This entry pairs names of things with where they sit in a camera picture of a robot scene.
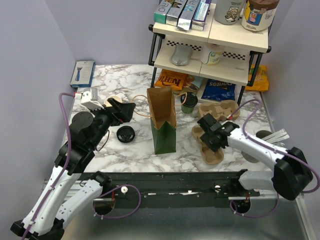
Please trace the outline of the green paper cup stack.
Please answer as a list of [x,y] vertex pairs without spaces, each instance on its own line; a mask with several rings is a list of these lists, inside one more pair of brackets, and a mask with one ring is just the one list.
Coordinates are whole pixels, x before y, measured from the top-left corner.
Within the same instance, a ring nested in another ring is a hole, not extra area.
[[112,104],[108,101],[109,99],[114,99],[115,101],[122,103],[122,99],[118,95],[110,95],[104,100],[104,105],[106,107],[111,107]]

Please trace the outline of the black plastic lid stack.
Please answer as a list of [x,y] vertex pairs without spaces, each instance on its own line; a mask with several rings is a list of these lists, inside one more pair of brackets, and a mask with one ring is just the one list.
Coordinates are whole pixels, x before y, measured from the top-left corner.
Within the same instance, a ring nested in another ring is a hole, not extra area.
[[125,125],[117,130],[116,136],[121,143],[130,143],[134,140],[136,134],[131,126]]

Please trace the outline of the single green paper cup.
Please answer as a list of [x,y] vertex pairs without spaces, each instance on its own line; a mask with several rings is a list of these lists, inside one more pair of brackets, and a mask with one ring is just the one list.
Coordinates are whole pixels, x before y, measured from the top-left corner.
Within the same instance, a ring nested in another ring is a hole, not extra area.
[[195,108],[195,105],[185,105],[183,104],[181,106],[181,111],[184,113],[184,114],[191,114],[193,111],[194,111],[194,108]]

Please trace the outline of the single black plastic lid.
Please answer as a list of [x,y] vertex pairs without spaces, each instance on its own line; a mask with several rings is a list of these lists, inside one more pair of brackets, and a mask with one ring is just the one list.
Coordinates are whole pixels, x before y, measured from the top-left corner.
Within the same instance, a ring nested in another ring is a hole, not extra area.
[[182,102],[184,102],[184,106],[186,107],[194,107],[198,103],[198,97],[192,93],[192,92],[187,92],[186,96],[184,96],[184,99],[182,99]]

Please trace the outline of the brown paper bag green side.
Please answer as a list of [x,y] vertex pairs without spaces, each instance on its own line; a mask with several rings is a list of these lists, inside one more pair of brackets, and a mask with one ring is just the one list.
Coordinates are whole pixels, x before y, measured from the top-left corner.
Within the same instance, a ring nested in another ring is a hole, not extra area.
[[156,155],[176,152],[177,118],[175,96],[170,86],[151,87],[145,98],[148,101],[149,114],[136,114],[150,118],[154,153]]

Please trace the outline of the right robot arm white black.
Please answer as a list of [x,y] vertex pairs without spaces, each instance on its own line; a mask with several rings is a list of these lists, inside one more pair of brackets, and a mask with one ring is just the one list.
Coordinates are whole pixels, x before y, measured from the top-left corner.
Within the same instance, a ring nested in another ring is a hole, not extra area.
[[236,196],[243,195],[247,190],[269,190],[293,201],[313,180],[303,152],[296,147],[277,147],[246,133],[231,121],[221,124],[209,113],[197,123],[204,131],[200,136],[201,141],[212,151],[231,147],[248,154],[270,169],[243,172],[230,183],[230,191]]

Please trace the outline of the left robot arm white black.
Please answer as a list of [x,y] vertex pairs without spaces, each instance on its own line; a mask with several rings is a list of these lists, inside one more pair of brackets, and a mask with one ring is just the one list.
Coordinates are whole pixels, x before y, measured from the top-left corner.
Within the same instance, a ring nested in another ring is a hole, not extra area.
[[128,123],[136,104],[113,98],[110,106],[89,100],[82,102],[88,111],[77,113],[66,126],[67,142],[60,148],[51,176],[28,215],[15,221],[10,230],[29,240],[60,240],[75,215],[96,197],[107,197],[111,178],[97,171],[69,200],[65,197],[95,156],[97,146],[109,128]]

